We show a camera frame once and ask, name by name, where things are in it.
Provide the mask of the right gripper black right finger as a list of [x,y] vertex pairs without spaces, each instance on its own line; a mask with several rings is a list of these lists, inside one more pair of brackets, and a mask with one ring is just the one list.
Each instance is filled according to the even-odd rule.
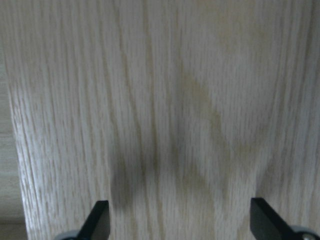
[[256,240],[294,240],[295,232],[261,197],[250,200],[250,230]]

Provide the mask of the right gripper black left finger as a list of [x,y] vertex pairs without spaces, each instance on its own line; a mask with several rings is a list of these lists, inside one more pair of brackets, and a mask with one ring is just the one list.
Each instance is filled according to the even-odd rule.
[[95,203],[82,228],[76,236],[77,240],[107,240],[111,233],[110,210],[108,200]]

